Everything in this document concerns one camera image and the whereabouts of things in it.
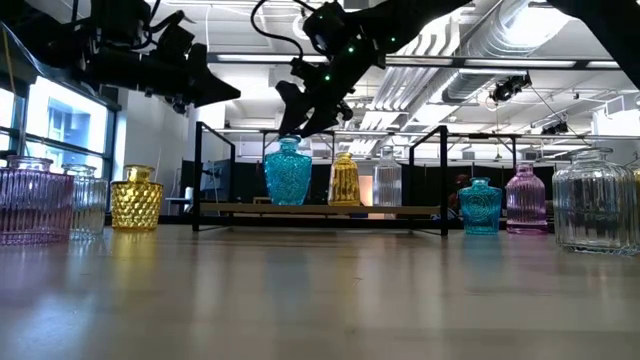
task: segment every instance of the purple glass vase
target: purple glass vase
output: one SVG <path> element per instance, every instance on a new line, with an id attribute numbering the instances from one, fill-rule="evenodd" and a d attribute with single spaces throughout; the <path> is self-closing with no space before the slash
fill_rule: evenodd
<path id="1" fill-rule="evenodd" d="M 0 169 L 0 245 L 69 240 L 73 176 L 52 174 L 53 161 L 9 156 Z"/>
<path id="2" fill-rule="evenodd" d="M 544 183 L 531 164 L 520 164 L 507 190 L 507 231 L 514 234 L 547 233 Z"/>

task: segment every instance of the clear glass vase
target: clear glass vase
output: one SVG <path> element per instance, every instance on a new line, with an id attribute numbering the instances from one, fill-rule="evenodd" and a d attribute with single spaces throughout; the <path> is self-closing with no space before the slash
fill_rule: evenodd
<path id="1" fill-rule="evenodd" d="M 107 211 L 107 181 L 96 179 L 96 168 L 81 164 L 62 165 L 73 176 L 71 240 L 91 240 L 102 235 Z"/>
<path id="2" fill-rule="evenodd" d="M 556 242 L 566 250 L 631 255 L 638 252 L 633 172 L 606 160 L 613 151 L 571 153 L 572 165 L 553 175 Z"/>
<path id="3" fill-rule="evenodd" d="M 280 150 L 264 160 L 269 197 L 276 205 L 302 205 L 311 181 L 311 157 L 298 153 L 299 136 L 279 141 Z"/>
<path id="4" fill-rule="evenodd" d="M 49 159 L 7 160 L 0 169 L 0 245 L 68 241 L 73 177 L 50 173 Z"/>
<path id="5" fill-rule="evenodd" d="M 471 179 L 471 187 L 458 193 L 464 230 L 470 235 L 492 235 L 500 229 L 502 190 L 489 186 L 489 178 Z"/>
<path id="6" fill-rule="evenodd" d="M 380 149 L 380 162 L 373 168 L 373 206 L 402 206 L 402 167 L 393 156 L 393 146 Z"/>
<path id="7" fill-rule="evenodd" d="M 126 165 L 126 181 L 111 183 L 112 226 L 116 230 L 155 230 L 162 206 L 162 184 L 151 182 L 151 166 Z"/>
<path id="8" fill-rule="evenodd" d="M 533 174 L 533 165 L 520 164 L 506 187 L 507 231 L 513 234 L 547 233 L 544 183 Z"/>
<path id="9" fill-rule="evenodd" d="M 360 206 L 358 165 L 350 153 L 338 153 L 331 166 L 328 202 L 331 206 Z"/>

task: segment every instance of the white wall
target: white wall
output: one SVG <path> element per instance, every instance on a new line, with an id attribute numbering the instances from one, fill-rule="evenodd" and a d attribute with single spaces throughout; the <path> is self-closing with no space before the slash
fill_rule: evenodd
<path id="1" fill-rule="evenodd" d="M 157 167 L 155 181 L 164 185 L 165 198 L 171 196 L 187 143 L 187 118 L 157 97 L 133 91 L 128 91 L 126 114 L 123 163 Z M 176 188 L 173 196 L 178 196 L 178 191 Z M 162 214 L 168 214 L 168 208 L 163 202 Z"/>

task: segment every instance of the ventilation pipe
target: ventilation pipe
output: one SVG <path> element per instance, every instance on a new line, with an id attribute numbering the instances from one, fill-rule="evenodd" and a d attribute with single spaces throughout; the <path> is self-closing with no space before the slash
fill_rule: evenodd
<path id="1" fill-rule="evenodd" d="M 558 10 L 529 7 L 529 3 L 530 0 L 504 0 L 462 45 L 458 55 L 526 57 L 557 35 L 570 19 Z M 433 103 L 466 102 L 493 78 L 493 75 L 439 70 L 430 82 L 430 89 L 410 109 L 411 117 L 420 125 L 434 125 L 459 107 Z"/>

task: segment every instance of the ceiling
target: ceiling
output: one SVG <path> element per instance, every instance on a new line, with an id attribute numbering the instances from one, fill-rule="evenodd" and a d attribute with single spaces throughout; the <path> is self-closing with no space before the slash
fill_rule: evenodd
<path id="1" fill-rule="evenodd" d="M 31 0 L 34 6 L 46 11 L 59 21 L 70 19 L 71 0 Z M 265 38 L 257 34 L 249 21 L 255 0 L 163 0 L 154 21 L 159 21 L 172 12 L 182 9 L 194 23 L 182 25 L 196 36 L 196 41 L 207 43 L 210 52 L 216 53 L 271 53 L 292 54 L 296 51 L 293 45 Z M 370 5 L 379 1 L 370 0 Z M 90 0 L 81 0 L 80 16 L 87 16 Z M 476 0 L 465 8 L 458 17 L 460 33 L 464 34 L 473 24 L 496 3 L 496 0 Z M 320 2 L 311 4 L 319 6 Z M 265 31 L 295 38 L 306 54 L 313 54 L 308 41 L 301 39 L 293 30 L 294 19 L 300 14 L 299 6 L 292 1 L 271 0 L 261 10 L 257 19 L 258 26 Z M 610 56 L 579 20 L 572 19 L 559 33 L 544 43 L 532 54 L 532 57 L 545 58 L 602 58 Z M 243 97 L 230 101 L 226 106 L 226 117 L 232 126 L 245 128 L 273 127 L 278 112 L 283 111 L 282 101 L 273 89 L 278 79 L 288 76 L 286 65 L 225 65 L 211 64 L 211 70 L 220 78 L 239 88 Z M 367 109 L 365 105 L 378 93 L 385 81 L 387 72 L 372 68 L 356 85 L 356 93 L 347 101 L 358 105 L 356 117 L 352 122 L 362 120 Z M 501 106 L 497 111 L 492 106 L 485 106 L 486 91 L 480 91 L 465 106 L 443 118 L 442 121 L 451 126 L 451 131 L 476 132 L 491 131 L 498 126 L 501 132 L 524 132 L 530 130 L 530 124 L 536 120 L 553 115 L 553 112 L 566 112 L 568 123 L 577 133 L 591 131 L 591 110 L 601 106 L 601 102 L 593 101 L 610 99 L 617 92 L 635 90 L 630 80 L 620 71 L 531 71 L 532 90 L 524 91 L 513 100 Z M 432 86 L 427 83 L 421 93 Z M 409 118 L 413 112 L 408 111 Z M 398 121 L 406 122 L 406 112 L 398 113 Z"/>

